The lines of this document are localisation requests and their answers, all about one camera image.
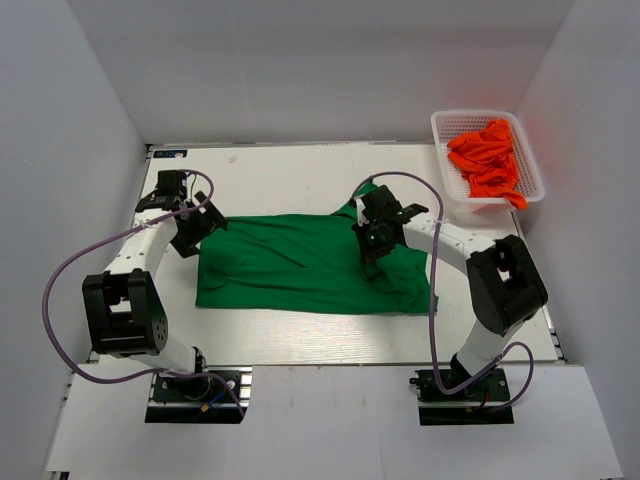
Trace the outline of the green t shirt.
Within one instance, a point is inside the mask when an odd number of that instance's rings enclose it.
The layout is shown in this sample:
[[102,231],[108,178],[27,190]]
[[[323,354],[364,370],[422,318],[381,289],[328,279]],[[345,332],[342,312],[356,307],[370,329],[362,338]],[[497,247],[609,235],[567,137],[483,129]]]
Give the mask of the green t shirt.
[[363,271],[344,204],[325,215],[236,216],[200,245],[195,304],[337,315],[422,315],[430,285],[424,252],[404,246]]

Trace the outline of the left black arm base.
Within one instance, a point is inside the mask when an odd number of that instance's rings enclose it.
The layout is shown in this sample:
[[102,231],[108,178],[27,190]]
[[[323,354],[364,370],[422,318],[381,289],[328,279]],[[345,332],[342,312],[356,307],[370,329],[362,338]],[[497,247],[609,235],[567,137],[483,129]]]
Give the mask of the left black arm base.
[[236,395],[243,412],[250,402],[252,368],[212,370],[226,383],[214,379],[185,380],[154,376],[145,414],[148,424],[240,424],[240,413],[230,390]]

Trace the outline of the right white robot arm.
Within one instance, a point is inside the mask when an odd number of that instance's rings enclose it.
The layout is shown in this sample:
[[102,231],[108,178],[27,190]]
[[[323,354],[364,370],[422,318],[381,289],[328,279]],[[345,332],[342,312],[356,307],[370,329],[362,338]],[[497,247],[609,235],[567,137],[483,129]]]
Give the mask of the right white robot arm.
[[352,226],[363,273],[378,273],[377,261],[397,247],[407,247],[439,260],[467,278],[474,325],[450,362],[451,384],[472,399],[488,385],[487,372],[506,354],[509,340],[548,302],[548,293],[524,241],[516,235],[500,239],[472,233],[445,222],[425,206],[402,206],[386,186],[351,200]]

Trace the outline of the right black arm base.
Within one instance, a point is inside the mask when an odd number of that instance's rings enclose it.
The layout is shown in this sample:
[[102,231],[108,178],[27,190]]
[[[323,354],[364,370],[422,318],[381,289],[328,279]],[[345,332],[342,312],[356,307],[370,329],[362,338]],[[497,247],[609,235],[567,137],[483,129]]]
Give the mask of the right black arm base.
[[511,400],[505,372],[496,368],[465,389],[446,395],[436,385],[433,369],[416,370],[409,378],[418,401],[421,426],[511,425]]

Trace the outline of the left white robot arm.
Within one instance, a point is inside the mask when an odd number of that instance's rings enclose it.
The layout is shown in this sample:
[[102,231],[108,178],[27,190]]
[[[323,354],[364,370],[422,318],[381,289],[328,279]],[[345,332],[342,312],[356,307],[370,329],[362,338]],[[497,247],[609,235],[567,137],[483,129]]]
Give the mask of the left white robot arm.
[[190,193],[188,180],[199,175],[159,171],[155,187],[136,205],[132,231],[115,258],[82,284],[93,350],[165,374],[176,372],[177,387],[191,399],[209,392],[212,377],[203,368],[201,351],[170,333],[155,277],[168,248],[181,258],[193,257],[203,239],[228,228],[211,193]]

